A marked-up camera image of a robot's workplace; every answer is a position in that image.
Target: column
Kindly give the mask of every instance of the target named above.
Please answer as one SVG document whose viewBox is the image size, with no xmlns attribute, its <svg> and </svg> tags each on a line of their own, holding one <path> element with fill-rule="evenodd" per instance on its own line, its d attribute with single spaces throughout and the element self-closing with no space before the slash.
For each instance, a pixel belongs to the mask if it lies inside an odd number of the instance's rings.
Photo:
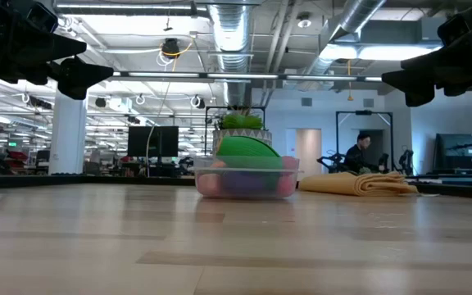
<svg viewBox="0 0 472 295">
<path fill-rule="evenodd" d="M 48 173 L 82 173 L 88 99 L 74 100 L 56 92 Z"/>
</svg>

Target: door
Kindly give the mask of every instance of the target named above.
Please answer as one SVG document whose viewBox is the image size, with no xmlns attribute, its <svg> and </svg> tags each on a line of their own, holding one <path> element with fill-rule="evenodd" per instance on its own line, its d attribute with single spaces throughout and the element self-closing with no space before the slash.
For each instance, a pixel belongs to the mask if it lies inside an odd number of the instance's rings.
<svg viewBox="0 0 472 295">
<path fill-rule="evenodd" d="M 360 130 L 360 134 L 370 136 L 370 146 L 364 151 L 365 161 L 372 165 L 378 165 L 378 160 L 384 154 L 383 130 Z"/>
<path fill-rule="evenodd" d="M 321 157 L 321 129 L 296 129 L 296 158 L 300 159 L 298 179 L 319 175 L 322 165 L 316 161 Z"/>
</svg>

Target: person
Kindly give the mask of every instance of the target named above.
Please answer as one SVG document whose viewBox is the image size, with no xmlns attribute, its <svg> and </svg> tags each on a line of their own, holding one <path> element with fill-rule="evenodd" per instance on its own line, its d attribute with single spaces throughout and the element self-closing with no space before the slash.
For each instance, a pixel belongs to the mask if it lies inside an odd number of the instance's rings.
<svg viewBox="0 0 472 295">
<path fill-rule="evenodd" d="M 384 171 L 385 167 L 371 165 L 365 162 L 364 152 L 370 146 L 370 136 L 368 134 L 358 134 L 356 144 L 349 148 L 345 154 L 345 161 L 343 164 L 349 170 L 360 173 L 362 168 L 368 168 L 371 171 Z"/>
</svg>

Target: potted plant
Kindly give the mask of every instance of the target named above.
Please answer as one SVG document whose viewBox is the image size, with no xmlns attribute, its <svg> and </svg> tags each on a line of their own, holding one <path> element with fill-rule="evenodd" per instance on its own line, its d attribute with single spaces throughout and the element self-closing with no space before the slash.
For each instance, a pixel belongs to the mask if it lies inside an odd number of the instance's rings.
<svg viewBox="0 0 472 295">
<path fill-rule="evenodd" d="M 265 129 L 259 116 L 251 114 L 251 109 L 231 111 L 220 116 L 213 131 L 212 154 L 215 155 L 220 140 L 227 136 L 248 136 L 272 146 L 272 133 Z"/>
</svg>

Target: folded towel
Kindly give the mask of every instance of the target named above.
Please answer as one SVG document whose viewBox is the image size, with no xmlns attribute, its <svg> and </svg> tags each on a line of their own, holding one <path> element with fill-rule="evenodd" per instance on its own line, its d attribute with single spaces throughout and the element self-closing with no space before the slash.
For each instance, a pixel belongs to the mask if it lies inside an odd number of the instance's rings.
<svg viewBox="0 0 472 295">
<path fill-rule="evenodd" d="M 355 176 L 347 172 L 314 175 L 300 181 L 299 189 L 318 193 L 339 193 L 362 197 L 390 197 L 401 193 L 418 193 L 416 186 L 404 183 L 397 172 L 386 175 Z"/>
</svg>

